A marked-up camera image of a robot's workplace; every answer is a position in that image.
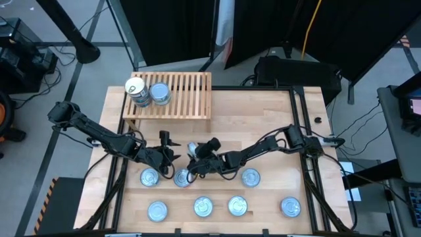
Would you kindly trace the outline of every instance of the wooden slatted rack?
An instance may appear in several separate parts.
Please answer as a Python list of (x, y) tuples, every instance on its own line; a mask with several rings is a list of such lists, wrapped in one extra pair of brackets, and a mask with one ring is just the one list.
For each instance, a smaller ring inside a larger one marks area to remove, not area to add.
[(210, 72), (133, 72), (145, 80), (150, 88), (157, 82), (164, 82), (171, 90), (171, 101), (167, 105), (146, 108), (136, 106), (127, 96), (123, 119), (137, 129), (133, 120), (143, 119), (211, 119), (212, 74)]

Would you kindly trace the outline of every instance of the gray floor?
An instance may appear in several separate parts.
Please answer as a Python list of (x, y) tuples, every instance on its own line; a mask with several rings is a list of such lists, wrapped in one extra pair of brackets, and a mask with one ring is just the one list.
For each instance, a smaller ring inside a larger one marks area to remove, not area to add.
[[(60, 0), (63, 8), (73, 19), (75, 25), (81, 26), (95, 12), (99, 0)], [(49, 17), (40, 9), (35, 0), (14, 1), (4, 9), (0, 9), (2, 17), (20, 17), (43, 41), (65, 41), (65, 37), (52, 23)], [(90, 23), (82, 30), (87, 35)], [(118, 41), (118, 33), (109, 11), (103, 12), (96, 25), (92, 41)], [(122, 85), (129, 77), (132, 67), (123, 47), (102, 47), (101, 57), (94, 63), (83, 65), (78, 83), (74, 90), (72, 101), (79, 104), (81, 110), (91, 119), (98, 121), (107, 86)], [(73, 48), (67, 47), (65, 51), (72, 52)], [(421, 50), (413, 49), (415, 59), (421, 61)], [(272, 49), (271, 54), (283, 57), (283, 51)], [(69, 58), (59, 55), (64, 62)], [(298, 58), (299, 53), (294, 51), (293, 57)], [(212, 72), (212, 79), (219, 85), (238, 85), (245, 77), (253, 73), (259, 55), (223, 71), (223, 64), (216, 61), (208, 71)], [(153, 66), (143, 70), (165, 71), (198, 71), (207, 59), (197, 59), (189, 62), (170, 65)], [(51, 90), (51, 93), (38, 97), (16, 112), (16, 126), (28, 133), (27, 138), (19, 144), (3, 143), (0, 149), (5, 153), (5, 158), (0, 160), (0, 235), (14, 236), (22, 212), (34, 185), (39, 166), (41, 165), (47, 144), (52, 133), (51, 123), (46, 114), (54, 102), (64, 99), (68, 85), (74, 75), (76, 62), (70, 66), (59, 66), (62, 72), (61, 83)], [(355, 105), (347, 104), (347, 91), (343, 90), (337, 97), (335, 109), (331, 120), (336, 134), (340, 133), (359, 116), (368, 112), (377, 104), (376, 89), (390, 84), (401, 84), (414, 73), (412, 72), (402, 49), (392, 49), (378, 64), (355, 86)], [(15, 97), (26, 98), (29, 95)], [(332, 105), (328, 108), (329, 116)], [(344, 138), (351, 134), (364, 122), (357, 123), (352, 129), (344, 133)], [(363, 145), (377, 136), (385, 128), (382, 114), (373, 118), (365, 129), (355, 136), (355, 146), (361, 150)], [(68, 133), (77, 139), (84, 140), (82, 133), (69, 130)], [(52, 156), (41, 192), (39, 193), (32, 217), (26, 229), (26, 234), (31, 234), (36, 218), (43, 203), (45, 194), (52, 178), (83, 177), (87, 170), (88, 159), (91, 151), (88, 148), (75, 144), (68, 138), (60, 137)], [(367, 150), (357, 156), (360, 159), (379, 159), (388, 161), (393, 159), (394, 152), (388, 133), (371, 143)], [(388, 229), (385, 216), (378, 213), (365, 213), (359, 210), (359, 225), (357, 230), (367, 234), (380, 234)]]

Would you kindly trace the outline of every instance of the wooden table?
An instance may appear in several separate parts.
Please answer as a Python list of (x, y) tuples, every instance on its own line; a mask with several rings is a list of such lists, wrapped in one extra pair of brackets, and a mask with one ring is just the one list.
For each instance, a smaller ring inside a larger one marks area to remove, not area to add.
[[(330, 126), (320, 88), (305, 88), (312, 129), (321, 135), (330, 134)], [(100, 124), (115, 131), (118, 126), (123, 87), (109, 87)], [(315, 117), (322, 123), (315, 124)], [(212, 130), (206, 132), (204, 121), (146, 120), (140, 124), (148, 146), (159, 145), (159, 130), (167, 130), (174, 142), (177, 169), (186, 168), (188, 142), (207, 142), (212, 137), (221, 141), (218, 152), (240, 150), (254, 144), (263, 134), (293, 123), (288, 92), (280, 91), (212, 91)], [(333, 148), (325, 152), (335, 157)], [(102, 148), (95, 148), (91, 156), (92, 165), (103, 156)], [(74, 227), (82, 226), (102, 202), (109, 175), (111, 158), (100, 163), (86, 179), (78, 215)], [(320, 173), (326, 201), (345, 225), (351, 227), (352, 220), (345, 196), (339, 167), (326, 157), (320, 158)], [(247, 163), (248, 168), (260, 172), (261, 182), (255, 188), (245, 188), (241, 183), (241, 170), (233, 181), (225, 181), (217, 174), (198, 178), (188, 188), (179, 188), (173, 180), (161, 179), (155, 188), (146, 188), (139, 181), (146, 165), (129, 162), (124, 198), (118, 224), (119, 232), (167, 232), (181, 228), (183, 233), (242, 233), (261, 234), (269, 229), (271, 234), (310, 234), (310, 219), (305, 197), (305, 186), (298, 154), (268, 153)], [(242, 217), (232, 216), (228, 200), (235, 195), (243, 196), (249, 205)], [(193, 202), (199, 196), (207, 196), (214, 203), (212, 215), (199, 218), (193, 212)], [(296, 218), (283, 216), (279, 204), (283, 198), (293, 196), (301, 203), (301, 214)], [(147, 208), (153, 201), (161, 200), (168, 206), (168, 216), (161, 223), (147, 218)], [(322, 229), (320, 207), (316, 204), (318, 226)], [(111, 226), (114, 203), (109, 209), (107, 226)]]

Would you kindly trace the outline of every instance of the yellow cable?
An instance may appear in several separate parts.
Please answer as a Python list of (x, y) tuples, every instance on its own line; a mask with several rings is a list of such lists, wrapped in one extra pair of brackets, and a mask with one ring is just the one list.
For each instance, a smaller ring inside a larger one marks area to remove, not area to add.
[(318, 10), (318, 7), (320, 6), (321, 3), (322, 3), (322, 0), (318, 0), (316, 9), (314, 10), (314, 13), (313, 13), (313, 17), (311, 18), (309, 27), (307, 28), (307, 32), (305, 32), (303, 51), (301, 52), (301, 60), (304, 60), (305, 46), (307, 44), (307, 38), (309, 37), (309, 32), (310, 32), (310, 29), (311, 29), (311, 25), (313, 24), (313, 20), (316, 18), (317, 10)]

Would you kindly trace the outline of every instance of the black curtain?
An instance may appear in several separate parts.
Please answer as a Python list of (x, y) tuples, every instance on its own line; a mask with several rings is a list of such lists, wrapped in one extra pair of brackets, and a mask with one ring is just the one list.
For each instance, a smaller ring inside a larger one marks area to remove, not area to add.
[[(317, 0), (304, 0), (288, 39), (301, 49)], [(226, 68), (279, 45), (297, 1), (235, 2), (232, 53)], [(313, 22), (306, 52), (338, 65), (346, 79), (358, 82), (421, 15), (419, 0), (325, 0)]]
[(214, 0), (120, 0), (148, 66), (208, 57)]

